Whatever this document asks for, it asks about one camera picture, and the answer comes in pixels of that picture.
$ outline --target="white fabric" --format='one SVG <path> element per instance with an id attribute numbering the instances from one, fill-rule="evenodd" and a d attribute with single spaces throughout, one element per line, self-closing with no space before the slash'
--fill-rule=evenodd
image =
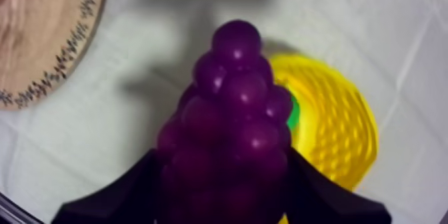
<path id="1" fill-rule="evenodd" d="M 448 209 L 446 11 L 448 0 L 107 0 L 66 84 L 0 112 L 0 191 L 48 223 L 63 202 L 114 181 L 154 146 L 213 28 L 241 18 L 358 85 L 381 130 L 358 192 L 394 223 L 438 223 Z"/>

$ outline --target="yellow object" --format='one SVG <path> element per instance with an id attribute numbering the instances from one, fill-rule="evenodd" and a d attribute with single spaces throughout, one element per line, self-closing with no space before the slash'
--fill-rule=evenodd
<path id="1" fill-rule="evenodd" d="M 275 82 L 300 105 L 292 146 L 327 178 L 352 191 L 378 151 L 378 130 L 367 102 L 323 62 L 300 54 L 276 54 L 269 61 Z"/>

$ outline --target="decorative border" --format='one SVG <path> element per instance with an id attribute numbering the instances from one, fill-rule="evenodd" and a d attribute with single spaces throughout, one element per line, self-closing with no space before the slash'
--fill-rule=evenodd
<path id="1" fill-rule="evenodd" d="M 78 53 L 78 44 L 86 40 L 89 26 L 83 21 L 94 16 L 93 7 L 96 5 L 94 0 L 81 0 L 79 4 L 80 20 L 77 22 L 75 28 L 70 30 L 70 37 L 66 40 L 65 45 L 61 47 L 59 54 L 55 56 L 55 64 L 50 71 L 44 71 L 40 80 L 32 81 L 26 90 L 12 94 L 3 89 L 0 90 L 0 103 L 5 107 L 16 105 L 19 109 L 27 107 L 28 104 L 35 99 L 40 99 L 42 96 L 47 96 L 47 92 L 57 84 L 60 80 L 67 78 L 67 64 L 73 63 L 76 59 L 72 53 Z"/>

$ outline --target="purple toy grapes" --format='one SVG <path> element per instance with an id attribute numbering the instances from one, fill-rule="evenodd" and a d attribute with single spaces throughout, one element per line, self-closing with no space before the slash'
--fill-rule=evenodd
<path id="1" fill-rule="evenodd" d="M 277 224 L 292 102 L 258 30 L 240 20 L 218 28 L 193 80 L 158 137 L 158 223 Z"/>

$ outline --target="wooden plate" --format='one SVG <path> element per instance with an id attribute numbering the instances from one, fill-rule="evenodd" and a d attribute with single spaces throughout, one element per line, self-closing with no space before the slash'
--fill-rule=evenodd
<path id="1" fill-rule="evenodd" d="M 0 109 L 48 96 L 73 72 L 103 0 L 0 0 Z"/>

